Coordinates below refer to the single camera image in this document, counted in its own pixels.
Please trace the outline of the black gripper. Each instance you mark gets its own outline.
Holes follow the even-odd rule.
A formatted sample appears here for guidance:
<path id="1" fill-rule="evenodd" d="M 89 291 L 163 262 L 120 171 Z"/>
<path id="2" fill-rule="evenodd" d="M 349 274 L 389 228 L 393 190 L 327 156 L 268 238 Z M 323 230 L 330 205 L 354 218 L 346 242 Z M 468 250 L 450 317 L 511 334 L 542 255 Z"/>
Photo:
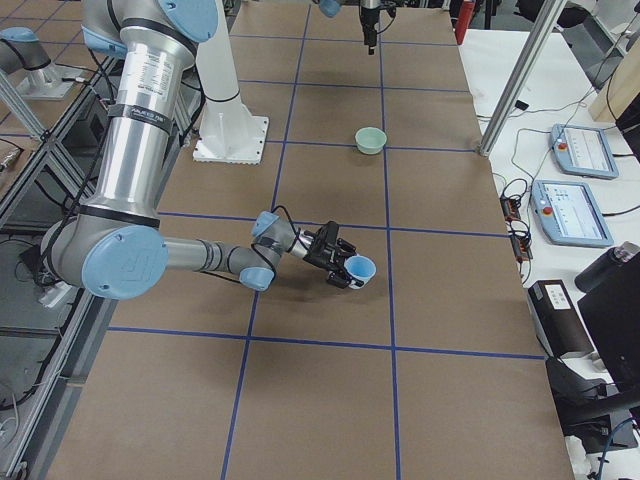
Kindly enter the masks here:
<path id="1" fill-rule="evenodd" d="M 360 1 L 360 22 L 365 28 L 365 45 L 369 55 L 375 54 L 377 46 L 376 25 L 379 23 L 380 0 Z"/>
<path id="2" fill-rule="evenodd" d="M 355 254 L 356 247 L 344 239 L 316 235 L 303 260 L 323 270 L 340 270 L 344 263 L 342 257 L 351 257 Z M 345 289 L 351 285 L 352 276 L 346 271 L 331 271 L 328 273 L 326 282 Z"/>

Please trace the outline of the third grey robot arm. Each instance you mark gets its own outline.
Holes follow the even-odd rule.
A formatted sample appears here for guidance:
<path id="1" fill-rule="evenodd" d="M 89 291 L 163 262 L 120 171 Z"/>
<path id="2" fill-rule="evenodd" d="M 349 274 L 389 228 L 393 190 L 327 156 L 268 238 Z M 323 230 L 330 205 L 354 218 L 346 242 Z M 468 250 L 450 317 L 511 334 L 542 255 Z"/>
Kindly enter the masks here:
<path id="1" fill-rule="evenodd" d="M 80 68 L 55 63 L 27 27 L 1 30 L 1 71 L 7 76 L 22 72 L 14 88 L 30 100 L 62 100 L 74 84 L 84 82 Z"/>

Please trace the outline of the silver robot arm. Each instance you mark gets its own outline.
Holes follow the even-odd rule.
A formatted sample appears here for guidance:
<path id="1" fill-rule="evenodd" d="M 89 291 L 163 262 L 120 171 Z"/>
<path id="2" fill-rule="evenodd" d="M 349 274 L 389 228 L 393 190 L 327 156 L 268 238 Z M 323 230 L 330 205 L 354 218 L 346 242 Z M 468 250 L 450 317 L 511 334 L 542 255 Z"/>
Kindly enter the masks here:
<path id="1" fill-rule="evenodd" d="M 340 12 L 344 2 L 338 0 L 319 0 L 315 1 L 315 4 L 326 17 L 333 18 Z M 383 4 L 379 0 L 360 0 L 357 4 L 363 43 L 367 47 L 367 53 L 373 55 L 378 43 L 377 25 L 380 21 L 380 12 Z"/>
<path id="2" fill-rule="evenodd" d="M 86 46 L 122 59 L 124 67 L 97 151 L 96 191 L 43 239 L 42 262 L 56 278 L 117 300 L 144 294 L 171 268 L 227 272 L 264 291 L 288 253 L 325 270 L 334 286 L 360 285 L 349 264 L 355 249 L 338 237 L 334 222 L 304 232 L 264 212 L 249 247 L 160 234 L 155 198 L 182 76 L 223 22 L 214 1 L 85 4 Z"/>

